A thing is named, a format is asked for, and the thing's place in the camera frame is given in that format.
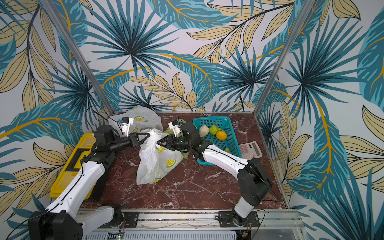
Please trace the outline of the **green avocado print plastic bag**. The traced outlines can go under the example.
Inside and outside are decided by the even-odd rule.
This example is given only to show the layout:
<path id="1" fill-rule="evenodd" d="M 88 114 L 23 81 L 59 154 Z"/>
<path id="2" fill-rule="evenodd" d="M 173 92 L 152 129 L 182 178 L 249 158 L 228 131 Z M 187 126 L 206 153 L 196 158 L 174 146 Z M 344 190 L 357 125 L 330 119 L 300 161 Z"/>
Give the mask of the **green avocado print plastic bag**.
<path id="1" fill-rule="evenodd" d="M 180 119 L 169 122 L 165 131 L 168 135 L 162 140 L 162 145 L 167 150 L 179 151 L 184 159 L 188 159 L 189 141 L 184 137 L 183 124 Z"/>

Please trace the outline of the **white lemon print bag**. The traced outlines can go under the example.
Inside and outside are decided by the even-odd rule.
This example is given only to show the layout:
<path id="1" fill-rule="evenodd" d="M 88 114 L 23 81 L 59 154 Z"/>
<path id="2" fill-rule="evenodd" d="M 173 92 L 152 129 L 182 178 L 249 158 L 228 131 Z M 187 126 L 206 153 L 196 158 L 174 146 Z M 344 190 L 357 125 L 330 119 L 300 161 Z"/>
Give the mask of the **white lemon print bag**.
<path id="1" fill-rule="evenodd" d="M 157 129 L 145 129 L 143 133 L 150 134 L 150 137 L 141 144 L 136 184 L 155 184 L 171 172 L 184 156 L 179 151 L 171 151 L 157 144 L 157 141 L 168 136 L 167 133 Z"/>

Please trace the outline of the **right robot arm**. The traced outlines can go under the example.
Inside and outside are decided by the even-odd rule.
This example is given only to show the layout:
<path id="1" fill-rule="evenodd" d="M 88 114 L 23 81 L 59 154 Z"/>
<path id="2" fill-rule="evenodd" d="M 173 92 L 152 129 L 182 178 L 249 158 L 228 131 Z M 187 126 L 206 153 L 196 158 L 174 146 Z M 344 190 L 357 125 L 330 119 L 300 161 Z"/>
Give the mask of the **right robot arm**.
<path id="1" fill-rule="evenodd" d="M 273 183 L 261 161 L 256 158 L 246 160 L 221 150 L 200 137 L 192 123 L 181 126 L 170 123 L 170 128 L 174 133 L 157 141 L 159 146 L 171 151 L 187 151 L 197 159 L 220 167 L 238 180 L 241 197 L 231 212 L 230 220 L 238 227 L 244 226 L 250 213 L 272 190 Z"/>

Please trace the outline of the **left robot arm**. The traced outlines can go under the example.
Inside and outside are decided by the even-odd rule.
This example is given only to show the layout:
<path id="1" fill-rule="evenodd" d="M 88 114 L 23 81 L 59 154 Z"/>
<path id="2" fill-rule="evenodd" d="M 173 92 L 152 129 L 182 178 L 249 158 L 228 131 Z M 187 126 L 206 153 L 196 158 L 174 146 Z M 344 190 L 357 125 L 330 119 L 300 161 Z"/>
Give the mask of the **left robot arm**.
<path id="1" fill-rule="evenodd" d="M 81 160 L 81 168 L 60 196 L 42 212 L 28 219 L 32 240 L 80 240 L 105 224 L 121 227 L 124 215 L 120 205 L 102 206 L 80 218 L 78 210 L 97 181 L 107 172 L 116 154 L 143 144 L 148 133 L 131 133 L 119 138 L 114 128 L 104 125 L 94 133 L 91 152 Z"/>

